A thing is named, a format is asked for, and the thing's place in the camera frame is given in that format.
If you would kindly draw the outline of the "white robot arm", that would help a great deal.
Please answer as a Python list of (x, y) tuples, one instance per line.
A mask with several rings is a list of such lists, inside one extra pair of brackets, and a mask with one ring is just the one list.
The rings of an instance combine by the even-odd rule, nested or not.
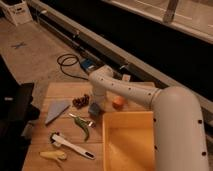
[(156, 171), (210, 171), (201, 105), (188, 88), (117, 80), (109, 66), (93, 71), (89, 81), (98, 104), (111, 91), (153, 111)]

